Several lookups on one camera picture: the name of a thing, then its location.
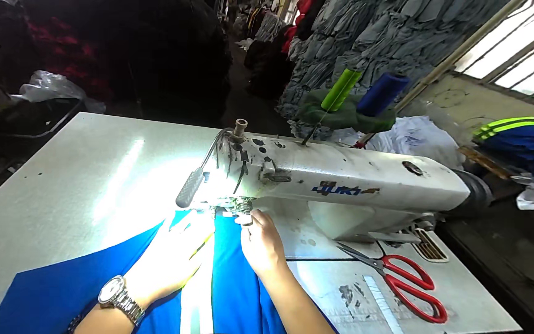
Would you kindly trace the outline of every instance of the industrial sewing machine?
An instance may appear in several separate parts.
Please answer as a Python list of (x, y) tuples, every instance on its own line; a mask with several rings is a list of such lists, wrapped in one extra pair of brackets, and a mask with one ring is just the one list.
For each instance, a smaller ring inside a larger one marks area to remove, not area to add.
[[(259, 197), (306, 200), (331, 239), (418, 242), (398, 232), (414, 225), (431, 230), (439, 215), (477, 211), (491, 199), (480, 179), (427, 157), (302, 145), (245, 134), (246, 126), (239, 119), (235, 129), (220, 131), (185, 182), (179, 207), (224, 207), (244, 215)], [(206, 166), (211, 157), (215, 166)]]

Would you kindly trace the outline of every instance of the blue thread spool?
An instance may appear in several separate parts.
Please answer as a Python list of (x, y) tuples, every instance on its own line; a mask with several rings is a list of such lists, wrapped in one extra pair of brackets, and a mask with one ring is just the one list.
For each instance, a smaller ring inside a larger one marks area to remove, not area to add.
[(409, 81), (404, 75), (385, 72), (362, 97), (357, 111), (364, 116), (377, 116), (407, 87)]

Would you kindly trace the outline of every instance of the ruler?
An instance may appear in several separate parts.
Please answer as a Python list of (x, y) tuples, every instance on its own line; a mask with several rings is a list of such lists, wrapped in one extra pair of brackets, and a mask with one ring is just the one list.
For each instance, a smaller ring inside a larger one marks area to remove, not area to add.
[(374, 277), (364, 276), (364, 281), (366, 282), (366, 285), (368, 285), (368, 289), (372, 293), (372, 296), (374, 296), (376, 304), (379, 306), (386, 323), (390, 327), (390, 331), (393, 332), (393, 334), (404, 334), (403, 329), (401, 329), (401, 326), (397, 321), (397, 318), (390, 309), (389, 304), (384, 299), (384, 296), (382, 295), (382, 292), (380, 292), (378, 285), (376, 285)]

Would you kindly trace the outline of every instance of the watch face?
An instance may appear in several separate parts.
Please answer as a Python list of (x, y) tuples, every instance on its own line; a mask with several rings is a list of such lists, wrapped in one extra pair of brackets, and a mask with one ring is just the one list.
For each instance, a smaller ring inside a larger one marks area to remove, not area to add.
[(98, 295), (98, 301), (100, 302), (100, 304), (105, 304), (109, 302), (117, 293), (123, 290), (123, 287), (123, 279), (120, 276), (113, 277), (100, 290), (100, 294)]

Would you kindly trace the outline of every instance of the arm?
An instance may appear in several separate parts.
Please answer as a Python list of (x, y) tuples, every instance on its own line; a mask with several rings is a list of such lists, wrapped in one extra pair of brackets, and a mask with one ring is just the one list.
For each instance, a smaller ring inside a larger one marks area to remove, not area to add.
[[(215, 230), (213, 220), (191, 211), (172, 229), (160, 227), (144, 254), (124, 275), (127, 292), (144, 310), (154, 301), (181, 289), (205, 258), (199, 251)], [(96, 306), (75, 329), (75, 334), (129, 334), (133, 323), (117, 308)]]
[(284, 246), (271, 217), (251, 213), (253, 224), (243, 226), (242, 251), (263, 282), (288, 334), (334, 334), (329, 323), (302, 289), (286, 263)]

